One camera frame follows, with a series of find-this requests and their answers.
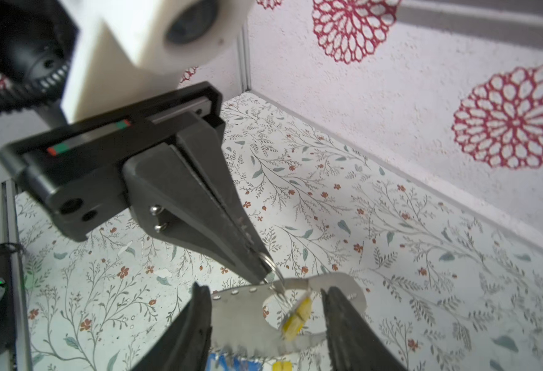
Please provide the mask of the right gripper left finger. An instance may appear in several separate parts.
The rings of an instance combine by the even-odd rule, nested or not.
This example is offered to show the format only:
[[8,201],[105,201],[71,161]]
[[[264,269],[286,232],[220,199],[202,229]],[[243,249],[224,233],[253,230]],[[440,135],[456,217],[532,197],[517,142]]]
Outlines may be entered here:
[[210,290],[194,283],[189,303],[134,370],[205,370],[211,347],[211,318]]

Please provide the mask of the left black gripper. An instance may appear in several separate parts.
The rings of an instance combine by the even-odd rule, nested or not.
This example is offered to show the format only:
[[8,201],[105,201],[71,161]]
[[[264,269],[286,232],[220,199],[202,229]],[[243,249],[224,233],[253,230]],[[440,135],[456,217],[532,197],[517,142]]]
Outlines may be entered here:
[[129,208],[149,236],[258,284],[269,253],[221,148],[222,102],[199,83],[4,145],[0,163],[72,241]]

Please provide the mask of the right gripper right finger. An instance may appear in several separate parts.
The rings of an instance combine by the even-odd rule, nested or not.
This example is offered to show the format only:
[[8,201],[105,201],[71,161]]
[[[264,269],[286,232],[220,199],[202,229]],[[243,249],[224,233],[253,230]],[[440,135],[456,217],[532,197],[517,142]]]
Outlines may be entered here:
[[321,293],[333,370],[406,370],[339,288],[331,287]]

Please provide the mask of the blue key tag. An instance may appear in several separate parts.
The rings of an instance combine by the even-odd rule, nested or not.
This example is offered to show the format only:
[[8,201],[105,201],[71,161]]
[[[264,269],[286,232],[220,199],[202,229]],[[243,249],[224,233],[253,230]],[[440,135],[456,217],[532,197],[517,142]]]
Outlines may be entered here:
[[206,371],[261,371],[263,364],[255,360],[240,359],[221,353],[211,353],[207,360]]

